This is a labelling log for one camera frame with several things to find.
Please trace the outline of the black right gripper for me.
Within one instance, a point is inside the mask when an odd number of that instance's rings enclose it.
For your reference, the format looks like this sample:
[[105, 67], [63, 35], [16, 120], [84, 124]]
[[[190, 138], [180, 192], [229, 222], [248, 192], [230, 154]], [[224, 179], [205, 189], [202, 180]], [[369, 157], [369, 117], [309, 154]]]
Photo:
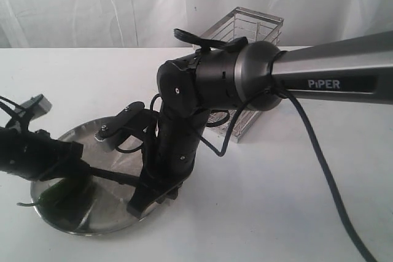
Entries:
[[[131, 215], [143, 215], [155, 201], [162, 204], [178, 197], [182, 182], [193, 170], [199, 136], [206, 127], [209, 110], [199, 109], [187, 118], [170, 108], [159, 112], [144, 109], [141, 115], [149, 124], [142, 148], [142, 172], [128, 201]], [[159, 188], [173, 189], [160, 197]]]

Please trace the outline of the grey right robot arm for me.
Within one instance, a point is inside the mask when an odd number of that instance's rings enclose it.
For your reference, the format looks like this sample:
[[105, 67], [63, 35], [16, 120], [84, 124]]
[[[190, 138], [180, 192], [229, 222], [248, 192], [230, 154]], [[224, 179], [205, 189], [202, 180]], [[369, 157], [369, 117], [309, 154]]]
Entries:
[[194, 54], [157, 72], [162, 105], [157, 135], [142, 149], [144, 166], [127, 210], [140, 218], [154, 202], [174, 198], [191, 174], [213, 110], [268, 111], [288, 95], [302, 99], [392, 103], [392, 33], [292, 51], [258, 41], [218, 50], [199, 42]]

